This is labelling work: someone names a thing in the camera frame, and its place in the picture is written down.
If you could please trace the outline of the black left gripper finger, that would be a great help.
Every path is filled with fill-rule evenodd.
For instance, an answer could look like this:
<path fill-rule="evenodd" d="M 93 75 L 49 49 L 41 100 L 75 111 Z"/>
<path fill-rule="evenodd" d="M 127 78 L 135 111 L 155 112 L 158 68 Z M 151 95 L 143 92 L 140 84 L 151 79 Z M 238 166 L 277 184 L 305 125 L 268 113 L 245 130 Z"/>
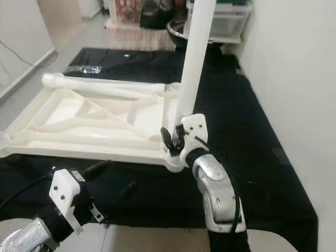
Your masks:
<path fill-rule="evenodd" d="M 99 177 L 99 175 L 103 174 L 103 172 L 109 168 L 110 166 L 114 166 L 114 161 L 112 160 L 103 160 L 99 161 L 92 166 L 84 168 L 81 170 L 82 177 Z"/>
<path fill-rule="evenodd" d="M 113 199 L 111 204 L 124 204 L 129 201 L 137 191 L 137 182 L 130 182 Z"/>

